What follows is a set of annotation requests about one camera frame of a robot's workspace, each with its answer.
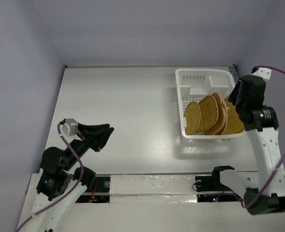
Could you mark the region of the white plastic dish rack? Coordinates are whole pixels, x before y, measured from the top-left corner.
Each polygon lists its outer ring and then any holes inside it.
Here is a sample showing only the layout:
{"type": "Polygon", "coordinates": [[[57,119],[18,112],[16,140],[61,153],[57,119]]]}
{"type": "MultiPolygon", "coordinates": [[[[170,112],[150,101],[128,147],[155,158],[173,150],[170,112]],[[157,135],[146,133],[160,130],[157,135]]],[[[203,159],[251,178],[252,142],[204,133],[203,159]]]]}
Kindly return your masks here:
{"type": "Polygon", "coordinates": [[[219,92],[222,97],[227,97],[235,87],[230,72],[217,69],[177,69],[175,77],[181,141],[184,144],[227,142],[244,135],[244,132],[231,135],[204,135],[202,132],[186,135],[185,133],[186,119],[183,115],[187,105],[193,101],[199,102],[214,92],[219,92]]]}

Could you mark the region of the square bamboo woven plate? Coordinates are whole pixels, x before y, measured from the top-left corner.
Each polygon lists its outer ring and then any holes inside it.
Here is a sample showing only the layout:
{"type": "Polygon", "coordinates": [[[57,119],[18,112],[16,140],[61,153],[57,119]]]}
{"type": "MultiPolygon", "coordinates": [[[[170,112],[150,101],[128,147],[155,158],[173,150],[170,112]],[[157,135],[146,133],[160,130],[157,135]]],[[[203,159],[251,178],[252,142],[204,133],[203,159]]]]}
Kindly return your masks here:
{"type": "Polygon", "coordinates": [[[224,135],[237,134],[244,131],[244,125],[239,119],[239,116],[236,112],[236,107],[228,101],[229,96],[225,98],[225,103],[227,106],[228,114],[227,114],[227,126],[224,132],[224,135]]]}

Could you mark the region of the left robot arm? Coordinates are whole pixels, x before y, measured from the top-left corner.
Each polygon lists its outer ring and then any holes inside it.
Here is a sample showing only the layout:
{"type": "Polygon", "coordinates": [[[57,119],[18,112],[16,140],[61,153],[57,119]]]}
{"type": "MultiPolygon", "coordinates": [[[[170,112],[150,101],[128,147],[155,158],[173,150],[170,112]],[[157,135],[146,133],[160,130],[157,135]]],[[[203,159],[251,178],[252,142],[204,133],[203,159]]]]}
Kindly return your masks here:
{"type": "Polygon", "coordinates": [[[75,203],[109,201],[110,177],[96,176],[81,158],[90,149],[100,152],[114,128],[109,124],[84,125],[67,118],[58,123],[57,131],[67,147],[52,146],[43,152],[31,216],[17,228],[18,232],[58,232],[75,203]]]}

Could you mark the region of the thick tan woven plate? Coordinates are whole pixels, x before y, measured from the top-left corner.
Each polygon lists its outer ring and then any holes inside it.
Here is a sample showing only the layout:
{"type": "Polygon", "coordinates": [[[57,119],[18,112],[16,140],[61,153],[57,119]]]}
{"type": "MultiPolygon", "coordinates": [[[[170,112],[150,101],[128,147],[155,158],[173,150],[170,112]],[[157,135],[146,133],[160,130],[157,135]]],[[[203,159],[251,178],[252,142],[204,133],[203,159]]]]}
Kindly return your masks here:
{"type": "Polygon", "coordinates": [[[218,118],[216,123],[204,131],[204,135],[223,135],[227,126],[228,112],[227,106],[219,92],[214,92],[212,96],[215,98],[218,108],[218,118]]]}

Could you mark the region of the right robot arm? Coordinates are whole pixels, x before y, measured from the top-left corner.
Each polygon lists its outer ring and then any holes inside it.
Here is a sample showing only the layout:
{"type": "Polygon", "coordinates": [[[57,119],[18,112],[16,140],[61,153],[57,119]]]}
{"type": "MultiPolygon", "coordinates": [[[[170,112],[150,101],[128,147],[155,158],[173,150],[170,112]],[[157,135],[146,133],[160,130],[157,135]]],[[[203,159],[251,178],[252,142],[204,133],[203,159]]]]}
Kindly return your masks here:
{"type": "Polygon", "coordinates": [[[210,178],[214,189],[228,187],[241,198],[251,215],[285,212],[285,170],[278,145],[279,123],[272,107],[265,106],[266,82],[255,75],[243,76],[228,101],[232,103],[251,142],[258,170],[258,184],[231,166],[218,166],[210,178]]]}

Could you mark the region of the white foam strip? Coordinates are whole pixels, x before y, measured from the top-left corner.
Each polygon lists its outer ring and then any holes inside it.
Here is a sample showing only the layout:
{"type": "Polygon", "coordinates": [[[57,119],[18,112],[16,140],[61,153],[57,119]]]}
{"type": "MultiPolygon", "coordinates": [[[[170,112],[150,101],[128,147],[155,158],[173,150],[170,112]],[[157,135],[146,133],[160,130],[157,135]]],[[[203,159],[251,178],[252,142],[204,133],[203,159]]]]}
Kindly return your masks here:
{"type": "Polygon", "coordinates": [[[110,203],[196,203],[191,174],[112,175],[110,203]]]}

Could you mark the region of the medium round bamboo plate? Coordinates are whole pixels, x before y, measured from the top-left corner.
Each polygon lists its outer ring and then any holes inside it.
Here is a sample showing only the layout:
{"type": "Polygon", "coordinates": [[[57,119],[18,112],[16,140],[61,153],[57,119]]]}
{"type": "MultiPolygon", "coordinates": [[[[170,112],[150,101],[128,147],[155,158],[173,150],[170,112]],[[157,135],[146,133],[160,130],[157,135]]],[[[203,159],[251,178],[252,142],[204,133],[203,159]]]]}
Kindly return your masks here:
{"type": "Polygon", "coordinates": [[[218,119],[218,107],[215,98],[207,95],[199,102],[200,122],[197,133],[210,129],[218,119]]]}

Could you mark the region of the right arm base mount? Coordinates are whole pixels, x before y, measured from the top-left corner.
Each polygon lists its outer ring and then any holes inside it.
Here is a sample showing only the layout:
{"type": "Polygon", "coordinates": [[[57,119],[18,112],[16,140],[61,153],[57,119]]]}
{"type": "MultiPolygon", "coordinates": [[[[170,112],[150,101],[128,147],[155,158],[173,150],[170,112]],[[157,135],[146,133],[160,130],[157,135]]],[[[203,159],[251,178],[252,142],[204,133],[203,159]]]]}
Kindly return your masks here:
{"type": "Polygon", "coordinates": [[[199,203],[240,202],[239,195],[230,188],[220,184],[216,185],[209,175],[196,176],[192,189],[197,194],[199,203]]]}

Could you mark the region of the small round bamboo plate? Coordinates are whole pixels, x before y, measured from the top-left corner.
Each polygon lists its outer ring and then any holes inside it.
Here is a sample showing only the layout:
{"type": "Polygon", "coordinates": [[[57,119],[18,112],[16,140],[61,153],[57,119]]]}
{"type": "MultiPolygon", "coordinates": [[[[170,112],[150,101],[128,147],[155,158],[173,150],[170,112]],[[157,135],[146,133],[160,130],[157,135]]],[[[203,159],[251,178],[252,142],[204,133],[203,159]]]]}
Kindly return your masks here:
{"type": "Polygon", "coordinates": [[[186,119],[186,135],[195,134],[200,124],[200,106],[196,101],[192,101],[187,105],[184,117],[186,119]]]}

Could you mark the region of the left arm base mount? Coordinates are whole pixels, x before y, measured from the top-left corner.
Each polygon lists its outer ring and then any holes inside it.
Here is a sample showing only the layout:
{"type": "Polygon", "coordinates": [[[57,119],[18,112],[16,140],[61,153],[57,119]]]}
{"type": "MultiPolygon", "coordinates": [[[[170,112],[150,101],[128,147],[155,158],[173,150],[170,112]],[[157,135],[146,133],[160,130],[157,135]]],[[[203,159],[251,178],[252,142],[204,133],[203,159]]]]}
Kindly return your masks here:
{"type": "Polygon", "coordinates": [[[109,203],[110,175],[97,175],[93,187],[84,192],[76,203],[109,203]]]}

